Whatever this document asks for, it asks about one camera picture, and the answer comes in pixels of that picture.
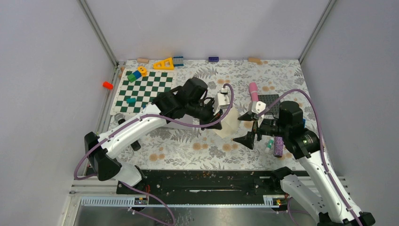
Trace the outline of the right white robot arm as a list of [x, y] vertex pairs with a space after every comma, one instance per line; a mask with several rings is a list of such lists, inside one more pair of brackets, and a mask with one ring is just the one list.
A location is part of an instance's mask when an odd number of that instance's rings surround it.
[[252, 121], [250, 132], [234, 141], [250, 149], [254, 141], [263, 135], [280, 137], [286, 149], [304, 167], [315, 184], [318, 194], [302, 184], [288, 167], [274, 170], [270, 188], [276, 194], [291, 195], [315, 220], [319, 226], [372, 226], [375, 218], [363, 212], [346, 192], [339, 181], [326, 154], [321, 152], [319, 137], [305, 127], [303, 111], [294, 101], [283, 101], [279, 105], [276, 119], [258, 117], [266, 105], [252, 102], [250, 110], [240, 116], [240, 121]]

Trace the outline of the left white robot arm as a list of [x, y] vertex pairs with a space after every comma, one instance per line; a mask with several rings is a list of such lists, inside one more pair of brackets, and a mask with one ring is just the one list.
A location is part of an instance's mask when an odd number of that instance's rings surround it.
[[220, 101], [228, 101], [224, 84], [216, 97], [207, 96], [207, 84], [199, 78], [190, 78], [184, 85], [158, 94], [141, 112], [118, 127], [96, 135], [89, 132], [84, 136], [85, 159], [89, 160], [99, 181], [116, 179], [128, 184], [132, 192], [145, 190], [146, 181], [137, 167], [117, 160], [120, 152], [149, 132], [171, 122], [183, 125], [179, 119], [189, 115], [199, 120], [198, 128], [221, 129], [225, 117]]

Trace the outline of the green white glue stick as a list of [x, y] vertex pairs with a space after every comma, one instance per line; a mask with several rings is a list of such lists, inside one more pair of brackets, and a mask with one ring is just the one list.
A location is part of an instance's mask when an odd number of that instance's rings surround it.
[[271, 139], [268, 141], [267, 145], [266, 145], [265, 152], [266, 152], [266, 153], [269, 153], [273, 147], [274, 147], [274, 138], [271, 138]]

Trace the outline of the dark grey lego baseplate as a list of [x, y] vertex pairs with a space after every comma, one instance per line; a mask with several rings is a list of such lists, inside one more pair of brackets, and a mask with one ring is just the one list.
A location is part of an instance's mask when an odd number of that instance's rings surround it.
[[[265, 103], [266, 106], [269, 106], [278, 98], [279, 98], [278, 94], [259, 95], [258, 96], [259, 101]], [[279, 105], [280, 105], [280, 100], [268, 112], [266, 112], [265, 115], [274, 115], [274, 116], [278, 115], [279, 114]]]

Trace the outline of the floral patterned table mat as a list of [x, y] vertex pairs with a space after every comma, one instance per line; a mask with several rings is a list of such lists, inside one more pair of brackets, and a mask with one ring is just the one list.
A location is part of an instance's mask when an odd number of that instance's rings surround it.
[[[198, 77], [208, 85], [208, 95], [214, 97], [229, 83], [234, 89], [234, 109], [245, 113], [250, 103], [248, 84], [255, 82], [263, 95], [290, 94], [284, 100], [295, 101], [303, 110], [306, 127], [316, 131], [315, 115], [308, 100], [305, 78], [298, 60], [264, 60], [261, 64], [246, 60], [185, 60], [175, 69], [174, 84], [183, 85], [187, 79]], [[119, 160], [142, 169], [155, 170], [275, 170], [284, 166], [302, 170], [293, 155], [284, 150], [278, 158], [267, 148], [269, 138], [255, 142], [253, 150], [233, 141], [233, 136], [219, 137], [210, 129], [178, 129], [171, 123], [140, 138], [140, 150], [126, 147]]]

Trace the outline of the pink marker pen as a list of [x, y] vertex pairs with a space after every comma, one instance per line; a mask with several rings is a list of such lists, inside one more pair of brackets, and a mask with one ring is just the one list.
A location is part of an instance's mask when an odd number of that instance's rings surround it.
[[250, 93], [250, 97], [251, 97], [251, 101], [252, 102], [257, 102], [259, 101], [259, 97], [258, 97], [258, 87], [257, 84], [255, 82], [251, 82], [248, 85], [248, 91]]

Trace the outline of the right wooden cylinder peg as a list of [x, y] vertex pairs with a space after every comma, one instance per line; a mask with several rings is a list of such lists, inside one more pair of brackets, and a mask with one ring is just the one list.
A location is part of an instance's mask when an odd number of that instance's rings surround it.
[[258, 65], [262, 65], [263, 64], [261, 59], [259, 59], [259, 58], [249, 57], [247, 60], [248, 60], [248, 62], [256, 63]]

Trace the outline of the wooden cylinder peg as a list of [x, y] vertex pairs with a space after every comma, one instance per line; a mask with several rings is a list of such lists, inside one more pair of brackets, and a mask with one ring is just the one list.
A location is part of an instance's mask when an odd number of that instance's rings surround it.
[[249, 57], [247, 60], [248, 60], [248, 62], [256, 63], [258, 65], [262, 65], [263, 64], [261, 59], [259, 59], [259, 58]]
[[146, 58], [138, 58], [136, 61], [140, 64], [148, 64], [150, 60]]

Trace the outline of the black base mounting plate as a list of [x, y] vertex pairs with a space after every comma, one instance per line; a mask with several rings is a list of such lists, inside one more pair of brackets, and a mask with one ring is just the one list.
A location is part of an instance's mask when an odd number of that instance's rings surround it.
[[135, 189], [168, 205], [264, 204], [265, 197], [284, 200], [272, 171], [256, 170], [144, 170]]

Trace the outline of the teal small block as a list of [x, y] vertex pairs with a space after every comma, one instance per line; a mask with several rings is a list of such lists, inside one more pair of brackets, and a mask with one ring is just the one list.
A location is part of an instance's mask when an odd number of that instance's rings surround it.
[[136, 103], [136, 99], [135, 99], [135, 98], [128, 98], [128, 99], [126, 100], [126, 103], [127, 103], [127, 104], [135, 104], [135, 103]]

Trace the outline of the green white chessboard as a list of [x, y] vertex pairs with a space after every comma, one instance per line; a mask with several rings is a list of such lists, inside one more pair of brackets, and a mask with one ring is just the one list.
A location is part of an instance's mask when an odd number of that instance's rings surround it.
[[[110, 108], [110, 115], [122, 113], [135, 115], [145, 108], [158, 94], [170, 91], [175, 85], [175, 71], [148, 70], [146, 77], [129, 82], [127, 76], [132, 71], [125, 70], [116, 89]], [[127, 104], [128, 98], [135, 98], [135, 104]]]

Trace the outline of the blue cube block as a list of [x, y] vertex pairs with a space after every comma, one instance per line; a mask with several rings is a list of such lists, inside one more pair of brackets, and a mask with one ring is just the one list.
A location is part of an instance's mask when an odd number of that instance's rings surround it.
[[134, 71], [132, 75], [135, 77], [136, 80], [142, 77], [142, 74], [138, 70]]

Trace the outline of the green cube block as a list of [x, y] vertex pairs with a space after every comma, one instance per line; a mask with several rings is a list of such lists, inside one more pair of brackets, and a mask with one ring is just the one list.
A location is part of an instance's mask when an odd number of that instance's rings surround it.
[[134, 74], [129, 74], [127, 79], [129, 82], [134, 82], [136, 80], [136, 76]]

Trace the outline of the left wooden cylinder peg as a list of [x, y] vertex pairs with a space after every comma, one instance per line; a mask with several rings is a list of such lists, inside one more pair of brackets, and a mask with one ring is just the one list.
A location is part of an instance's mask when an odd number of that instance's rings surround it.
[[146, 58], [138, 58], [136, 61], [140, 64], [148, 64], [150, 60]]

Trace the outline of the red cylinder block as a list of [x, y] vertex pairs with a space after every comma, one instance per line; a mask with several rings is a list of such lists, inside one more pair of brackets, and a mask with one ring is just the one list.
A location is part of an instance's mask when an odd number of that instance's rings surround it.
[[104, 81], [102, 86], [108, 90], [112, 90], [113, 89], [113, 85], [107, 81]]

